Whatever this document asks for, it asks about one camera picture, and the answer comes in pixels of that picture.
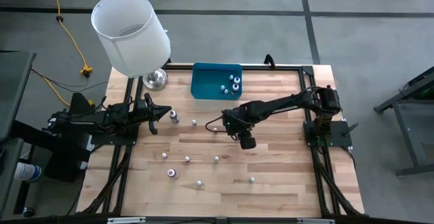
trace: lamp base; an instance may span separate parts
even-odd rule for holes
[[[143,84],[150,91],[160,91],[167,85],[167,74],[163,69],[157,69],[143,79]]]

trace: gray concrete floor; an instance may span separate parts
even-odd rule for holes
[[[62,7],[94,7],[99,0],[60,0]],[[158,10],[303,10],[301,0],[150,0]],[[433,12],[433,0],[309,0],[322,12]],[[0,0],[0,5],[53,7],[55,0]],[[83,64],[55,14],[0,12],[0,50],[37,53],[34,68],[53,79],[81,84]],[[110,65],[88,14],[64,14],[94,72],[90,84],[109,78]],[[307,27],[298,16],[160,15],[169,30],[173,62],[312,64]],[[392,111],[372,108],[397,93],[409,79],[433,66],[434,18],[313,18],[321,64],[332,65],[344,116],[360,126],[353,131],[357,178],[366,213],[373,217],[433,222],[434,174],[395,177],[411,166]],[[84,92],[100,100],[105,85]],[[60,90],[65,99],[71,93]],[[18,119],[44,127],[64,105],[45,82],[31,75]],[[48,152],[38,150],[46,164]],[[64,214],[79,181],[44,180],[34,187],[38,215]]]

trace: white container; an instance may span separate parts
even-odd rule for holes
[[[170,40],[148,0],[101,0],[94,27],[111,65],[128,77],[147,75],[170,57]]]
[[[39,166],[18,162],[15,169],[14,179],[21,181],[34,181],[41,176],[42,170]]]

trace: wooden table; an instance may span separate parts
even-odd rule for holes
[[[332,68],[315,65],[317,86],[335,86]],[[243,94],[238,101],[195,100],[190,93],[191,71],[168,71],[169,84],[149,92],[154,103],[170,105],[179,124],[165,115],[158,135],[141,125],[128,171],[123,216],[179,217],[320,217],[311,150],[305,145],[302,109],[270,116],[252,130],[255,149],[243,150],[228,135],[213,134],[205,123],[250,100],[273,100],[300,91],[292,71],[244,71]],[[112,70],[106,105],[123,102],[127,77]],[[136,91],[137,81],[132,89]],[[192,126],[195,119],[197,126]],[[211,125],[224,130],[221,121]],[[161,157],[167,153],[167,159]],[[83,210],[107,182],[113,146],[92,154],[77,211]],[[191,161],[186,163],[185,156]],[[214,156],[220,161],[215,163]],[[330,148],[336,184],[358,211],[363,212],[353,162],[346,151]],[[179,172],[177,180],[167,170]],[[254,177],[255,183],[249,183]],[[325,188],[328,207],[330,194]],[[114,206],[117,194],[112,196]]]

